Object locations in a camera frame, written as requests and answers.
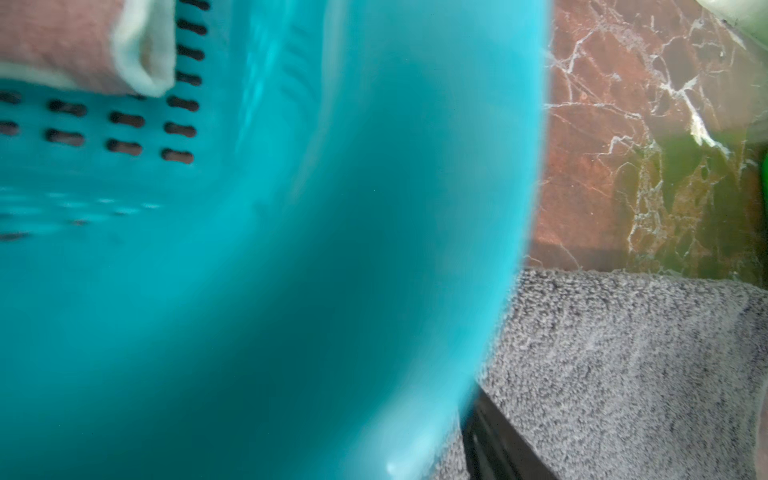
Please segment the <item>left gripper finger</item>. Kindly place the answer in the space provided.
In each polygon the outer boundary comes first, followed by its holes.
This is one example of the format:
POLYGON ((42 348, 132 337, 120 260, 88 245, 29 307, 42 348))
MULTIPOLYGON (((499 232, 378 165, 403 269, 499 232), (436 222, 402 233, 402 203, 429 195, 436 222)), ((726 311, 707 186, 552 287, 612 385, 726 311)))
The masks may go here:
POLYGON ((471 480, 556 480, 488 394, 476 387, 461 423, 471 480))

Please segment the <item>grey towel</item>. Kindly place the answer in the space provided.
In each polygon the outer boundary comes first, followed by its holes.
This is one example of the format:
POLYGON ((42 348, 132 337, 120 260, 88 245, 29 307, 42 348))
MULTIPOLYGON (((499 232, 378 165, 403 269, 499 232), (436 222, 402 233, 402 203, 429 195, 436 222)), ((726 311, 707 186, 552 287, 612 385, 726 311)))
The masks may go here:
POLYGON ((480 383, 559 479, 754 479, 767 293, 527 269, 480 383))

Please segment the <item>printed rabbit towel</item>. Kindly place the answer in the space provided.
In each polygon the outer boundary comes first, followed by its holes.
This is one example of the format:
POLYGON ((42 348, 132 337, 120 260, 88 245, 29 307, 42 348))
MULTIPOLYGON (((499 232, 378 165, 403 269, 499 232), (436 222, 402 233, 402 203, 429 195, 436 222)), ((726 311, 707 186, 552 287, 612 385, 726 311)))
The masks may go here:
POLYGON ((175 1, 3 1, 1 78, 160 97, 175 84, 175 1))

